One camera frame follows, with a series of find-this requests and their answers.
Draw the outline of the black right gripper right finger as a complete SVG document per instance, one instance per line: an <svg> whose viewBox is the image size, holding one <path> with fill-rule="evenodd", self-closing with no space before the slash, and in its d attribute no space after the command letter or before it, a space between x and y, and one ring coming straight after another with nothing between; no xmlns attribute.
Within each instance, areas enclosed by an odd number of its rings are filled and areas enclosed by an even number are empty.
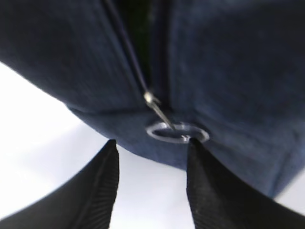
<svg viewBox="0 0 305 229"><path fill-rule="evenodd" d="M303 229L305 218L253 189L190 139L187 197L197 229Z"/></svg>

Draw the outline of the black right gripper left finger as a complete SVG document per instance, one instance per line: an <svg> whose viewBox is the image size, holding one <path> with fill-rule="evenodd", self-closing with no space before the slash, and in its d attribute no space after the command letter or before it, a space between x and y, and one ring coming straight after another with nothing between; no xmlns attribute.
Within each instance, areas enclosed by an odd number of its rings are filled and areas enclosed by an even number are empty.
<svg viewBox="0 0 305 229"><path fill-rule="evenodd" d="M119 183L119 154L109 140L74 177L0 221L2 229L108 229Z"/></svg>

